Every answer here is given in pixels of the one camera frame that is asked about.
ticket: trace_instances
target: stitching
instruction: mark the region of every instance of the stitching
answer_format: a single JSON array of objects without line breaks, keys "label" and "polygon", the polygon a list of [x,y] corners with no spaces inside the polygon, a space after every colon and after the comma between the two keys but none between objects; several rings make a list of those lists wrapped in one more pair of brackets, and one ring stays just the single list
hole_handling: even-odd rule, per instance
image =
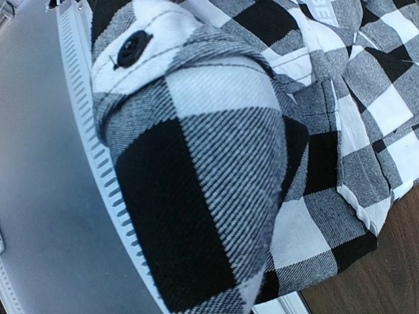
[{"label": "stitching", "polygon": [[[184,14],[184,13],[182,13],[182,12],[178,12],[178,11],[174,11],[174,10],[167,10],[167,11],[164,11],[164,12],[162,12],[162,13],[160,13],[160,14],[158,14],[158,15],[156,15],[154,18],[152,18],[151,19],[151,21],[143,28],[143,30],[145,31],[148,27],[150,27],[151,26],[151,24],[153,24],[158,18],[160,18],[160,17],[162,17],[163,15],[166,15],[167,13],[178,13],[178,14],[180,14],[180,15],[184,15],[184,16],[186,16],[186,17],[188,17],[186,14]],[[95,79],[96,77],[97,77],[97,75],[98,75],[98,73],[106,66],[106,65],[108,65],[110,63],[110,61],[107,61],[107,62],[105,62],[97,71],[96,71],[96,75],[94,76],[94,77],[92,77],[92,79]]]},{"label": "stitching", "polygon": [[288,61],[286,61],[286,62],[284,62],[284,63],[277,64],[277,65],[275,65],[275,66],[273,67],[273,69],[275,69],[276,67],[280,67],[281,65],[287,64],[287,63],[289,63],[289,62],[295,61],[295,60],[297,60],[297,59],[299,59],[299,58],[301,58],[301,57],[307,56],[307,55],[310,55],[310,54],[309,54],[309,53],[302,54],[301,56],[295,57],[295,58],[294,58],[294,59],[292,59],[292,60],[288,60]]},{"label": "stitching", "polygon": [[364,36],[364,39],[365,40],[367,40],[367,41],[371,41],[376,47],[373,47],[374,49],[379,49],[379,50],[381,50],[381,51],[384,51],[382,48],[381,48],[381,46],[375,41],[375,39],[374,38],[372,38],[372,37],[370,37],[369,35],[367,35],[364,31],[363,31],[363,29],[361,30],[359,30],[358,31],[358,33],[360,33],[361,34],[361,36]]},{"label": "stitching", "polygon": [[312,73],[309,73],[309,74],[307,74],[305,77],[301,77],[301,78],[296,79],[296,81],[299,81],[299,80],[305,79],[306,77],[311,77],[311,75],[312,75]]},{"label": "stitching", "polygon": [[332,112],[325,111],[324,113],[304,114],[304,115],[303,115],[303,117],[310,117],[310,116],[324,116],[324,115],[329,116],[330,114],[335,114],[335,113],[336,113],[336,111],[332,111]]},{"label": "stitching", "polygon": [[[323,90],[323,98],[324,98],[324,100],[325,100],[325,107],[326,107],[326,109],[327,109],[327,100],[328,99],[326,99],[326,91],[325,91],[325,87],[324,87],[324,85],[323,84],[321,84],[321,89]],[[330,120],[330,116],[327,114],[327,120],[329,121],[329,132],[332,132],[332,122],[331,122],[331,120]]]},{"label": "stitching", "polygon": [[[181,44],[181,45],[178,45],[178,46],[175,46],[175,47],[171,47],[171,48],[169,48],[169,49],[167,49],[167,50],[164,50],[164,51],[161,51],[161,52],[159,52],[158,54],[154,54],[154,55],[152,55],[149,59],[146,59],[146,60],[144,60],[141,64],[138,64],[137,66],[139,67],[139,66],[141,66],[141,65],[143,65],[144,63],[146,63],[146,62],[148,62],[149,60],[151,60],[151,59],[153,59],[154,57],[156,57],[156,56],[160,56],[160,55],[162,55],[162,54],[164,54],[164,53],[166,53],[166,52],[169,52],[169,51],[171,51],[171,50],[173,50],[173,49],[176,49],[176,48],[180,48],[180,47],[188,47],[188,46],[190,46],[190,45],[192,45],[192,44],[196,44],[196,43],[201,43],[202,41],[200,41],[200,40],[195,40],[195,41],[191,41],[191,42],[189,42],[189,43],[183,43],[183,44]],[[219,39],[215,39],[215,40],[210,40],[210,41],[205,41],[205,43],[223,43],[223,42],[226,42],[226,43],[229,43],[229,41],[226,41],[226,40],[222,40],[222,41],[220,41]],[[96,71],[96,75],[95,76],[93,76],[92,75],[92,80],[95,80],[95,78],[98,76],[98,73],[100,72],[100,70],[102,70],[103,69],[103,67],[105,66],[105,65],[107,65],[107,64],[109,64],[110,63],[110,61],[108,61],[107,63],[105,63],[105,64],[103,64],[97,71]]]},{"label": "stitching", "polygon": [[188,65],[186,67],[183,67],[182,69],[199,68],[199,67],[242,67],[244,69],[254,70],[258,73],[261,73],[269,77],[266,72],[258,70],[254,67],[251,67],[250,65],[241,65],[241,64],[233,64],[233,63],[207,63],[207,64],[198,64],[198,65]]},{"label": "stitching", "polygon": [[142,65],[144,65],[145,63],[147,63],[148,61],[150,61],[150,60],[152,60],[152,59],[155,59],[156,57],[159,57],[159,56],[161,56],[161,55],[163,55],[163,54],[165,54],[165,53],[167,53],[167,52],[169,52],[169,51],[172,51],[172,50],[175,50],[175,49],[178,49],[178,48],[181,48],[181,47],[188,47],[188,46],[190,46],[190,45],[192,45],[192,44],[194,44],[194,43],[200,43],[200,41],[195,41],[195,42],[190,42],[190,43],[183,43],[183,44],[181,44],[181,45],[177,45],[177,46],[175,46],[175,47],[171,47],[171,48],[169,48],[169,49],[166,49],[166,50],[164,50],[164,51],[161,51],[161,52],[159,52],[158,54],[155,54],[155,55],[153,55],[153,56],[151,56],[149,59],[146,59],[146,60],[144,60],[143,62],[141,62],[140,64],[137,64],[133,69],[131,69],[131,71],[129,71],[128,73],[126,73],[101,99],[100,99],[100,102],[99,102],[99,104],[98,104],[98,106],[99,105],[101,105],[101,103],[102,103],[102,101],[109,95],[109,94],[112,94],[112,91],[113,90],[115,90],[121,83],[123,83],[123,81],[125,81],[125,79],[127,78],[127,77],[129,77],[134,71],[136,71],[136,70],[138,70],[138,68],[140,68]]}]

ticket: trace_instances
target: buffalo check pattern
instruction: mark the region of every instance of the buffalo check pattern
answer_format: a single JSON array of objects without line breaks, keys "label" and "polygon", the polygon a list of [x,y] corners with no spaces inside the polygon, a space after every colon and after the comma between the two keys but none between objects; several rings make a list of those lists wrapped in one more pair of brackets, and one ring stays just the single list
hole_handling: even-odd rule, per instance
[{"label": "buffalo check pattern", "polygon": [[96,2],[96,129],[171,313],[344,271],[418,183],[419,5],[338,1],[340,27],[297,0]]}]

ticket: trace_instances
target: black fabric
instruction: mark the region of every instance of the black fabric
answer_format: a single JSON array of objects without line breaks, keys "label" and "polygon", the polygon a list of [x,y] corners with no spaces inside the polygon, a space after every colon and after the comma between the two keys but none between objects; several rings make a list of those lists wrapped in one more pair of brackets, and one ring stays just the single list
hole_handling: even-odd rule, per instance
[{"label": "black fabric", "polygon": [[87,0],[88,4],[90,5],[90,8],[92,10],[94,10],[95,6],[96,6],[96,2],[97,0]]},{"label": "black fabric", "polygon": [[119,50],[118,65],[121,67],[131,67],[141,57],[152,38],[152,35],[142,29],[129,36]]},{"label": "black fabric", "polygon": [[416,4],[416,0],[393,0],[393,2],[398,9],[401,9],[407,5]]},{"label": "black fabric", "polygon": [[337,132],[311,135],[308,144],[308,173],[304,195],[334,188],[337,182]]},{"label": "black fabric", "polygon": [[236,286],[178,120],[138,137],[117,160],[116,172],[170,311],[192,308]]},{"label": "black fabric", "polygon": [[338,264],[338,272],[347,270],[359,256],[364,256],[377,248],[377,238],[370,231],[361,237],[345,242],[332,249],[333,256]]},{"label": "black fabric", "polygon": [[352,45],[346,46],[346,51],[348,52],[348,57],[350,57],[352,53]]},{"label": "black fabric", "polygon": [[131,0],[96,0],[92,20],[92,47],[99,35],[107,28],[117,10],[127,5]]},{"label": "black fabric", "polygon": [[374,151],[378,154],[386,149],[386,144],[382,139],[379,139],[377,142],[373,143]]},{"label": "black fabric", "polygon": [[[269,253],[268,262],[266,264],[269,265],[273,263],[274,258],[272,257],[272,254]],[[280,295],[279,287],[280,283],[278,282],[278,275],[276,274],[275,270],[266,271],[264,273],[262,288],[260,289],[259,294],[256,297],[255,304],[260,304],[276,299]]]},{"label": "black fabric", "polygon": [[409,56],[409,53],[407,52],[407,49],[403,44],[397,47],[396,49],[392,50],[388,55],[394,59],[405,60],[410,62],[412,61],[412,58]]},{"label": "black fabric", "polygon": [[364,111],[366,111],[367,108],[364,106],[364,104],[362,104],[362,101],[360,101],[358,97],[356,97],[355,93],[350,89],[349,86],[348,86],[348,89],[349,89],[349,93],[351,94],[352,99],[355,101],[358,107],[359,112],[363,113]]},{"label": "black fabric", "polygon": [[301,124],[291,118],[284,117],[285,138],[287,141],[288,167],[285,179],[282,182],[280,201],[285,198],[286,193],[293,182],[297,172],[304,150],[308,143],[308,130],[304,124]]},{"label": "black fabric", "polygon": [[53,9],[53,8],[57,7],[57,0],[50,0],[50,3],[48,4],[48,7],[50,9]]},{"label": "black fabric", "polygon": [[380,18],[372,13],[369,9],[365,7],[365,3],[361,1],[362,7],[363,7],[363,17],[362,17],[362,23],[361,27],[367,25],[368,23],[374,23],[377,22]]},{"label": "black fabric", "polygon": [[401,75],[405,74],[412,66],[412,62],[403,62],[377,49],[366,47],[365,51],[371,54],[380,64],[381,68],[386,72],[388,78],[394,83]]},{"label": "black fabric", "polygon": [[308,5],[306,5],[306,4],[303,4],[303,5],[299,5],[300,6],[300,9],[301,9],[301,11],[302,11],[302,13],[304,13],[304,15],[305,16],[307,16],[309,19],[311,19],[311,20],[316,20],[314,17],[313,17],[313,15],[312,15],[312,13],[310,12],[310,10],[308,9]]},{"label": "black fabric", "polygon": [[271,0],[256,1],[255,5],[244,10],[234,20],[268,46],[283,39],[291,30],[299,29],[290,13]]}]

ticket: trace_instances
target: white label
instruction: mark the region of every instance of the white label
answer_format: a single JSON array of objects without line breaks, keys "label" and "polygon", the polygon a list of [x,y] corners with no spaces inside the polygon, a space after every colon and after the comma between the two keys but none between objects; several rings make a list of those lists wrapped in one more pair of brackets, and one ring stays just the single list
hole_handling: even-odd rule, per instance
[{"label": "white label", "polygon": [[331,1],[333,0],[303,0],[315,20],[339,27]]}]

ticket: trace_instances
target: gray plastic surface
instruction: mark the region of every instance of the gray plastic surface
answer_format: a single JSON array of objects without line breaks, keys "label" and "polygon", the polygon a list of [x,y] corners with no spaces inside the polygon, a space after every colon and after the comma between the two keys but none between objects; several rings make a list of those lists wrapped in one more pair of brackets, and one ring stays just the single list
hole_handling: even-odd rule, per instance
[{"label": "gray plastic surface", "polygon": [[0,259],[24,313],[160,313],[91,174],[44,7],[0,36]]}]

